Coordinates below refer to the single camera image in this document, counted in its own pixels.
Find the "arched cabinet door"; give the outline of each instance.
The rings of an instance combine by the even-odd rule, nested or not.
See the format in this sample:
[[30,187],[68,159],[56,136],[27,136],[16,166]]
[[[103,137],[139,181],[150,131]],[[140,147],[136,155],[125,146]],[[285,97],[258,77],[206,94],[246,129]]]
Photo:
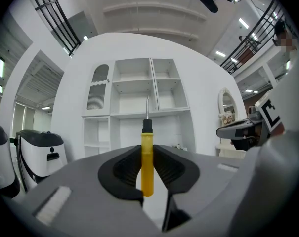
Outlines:
[[97,63],[88,77],[83,116],[105,116],[110,114],[110,96],[115,61]]

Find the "white shelving unit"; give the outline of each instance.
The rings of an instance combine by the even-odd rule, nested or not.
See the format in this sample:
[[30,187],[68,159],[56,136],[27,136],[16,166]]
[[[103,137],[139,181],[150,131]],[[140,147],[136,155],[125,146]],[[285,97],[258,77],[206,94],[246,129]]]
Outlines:
[[110,150],[109,118],[84,118],[85,155],[98,155]]
[[[148,95],[154,143],[180,144],[195,152],[190,109],[173,60],[140,58],[110,61],[106,65],[108,75],[112,76],[101,83],[89,82],[89,87],[105,85],[104,91],[109,93],[104,94],[107,99],[103,111],[83,115],[86,156],[140,145]],[[94,80],[105,78],[103,74],[94,72]]]

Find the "yellow screwdriver handle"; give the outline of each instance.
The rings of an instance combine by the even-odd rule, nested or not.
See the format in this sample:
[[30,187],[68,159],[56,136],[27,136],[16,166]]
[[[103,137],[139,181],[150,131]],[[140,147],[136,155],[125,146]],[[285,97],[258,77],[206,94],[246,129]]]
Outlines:
[[141,134],[141,190],[146,197],[154,193],[153,137],[153,133]]

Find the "screwdriver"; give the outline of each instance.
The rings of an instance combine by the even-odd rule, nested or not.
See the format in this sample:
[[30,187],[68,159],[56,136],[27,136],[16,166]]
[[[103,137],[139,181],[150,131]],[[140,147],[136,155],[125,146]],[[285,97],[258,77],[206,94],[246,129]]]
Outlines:
[[153,122],[148,118],[149,97],[146,100],[146,119],[143,120],[141,134],[141,189],[144,196],[154,193],[154,145]]

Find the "black metal railing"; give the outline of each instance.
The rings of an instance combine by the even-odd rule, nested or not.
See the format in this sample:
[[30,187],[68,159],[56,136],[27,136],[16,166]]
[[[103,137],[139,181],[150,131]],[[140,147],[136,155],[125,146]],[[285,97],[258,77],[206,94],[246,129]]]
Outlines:
[[71,56],[81,42],[69,24],[58,0],[35,0],[35,3],[37,5],[35,10],[41,11],[57,41],[65,47],[68,55]]
[[272,0],[256,25],[220,66],[230,74],[238,70],[272,39],[274,25],[280,19],[283,19],[280,3]]

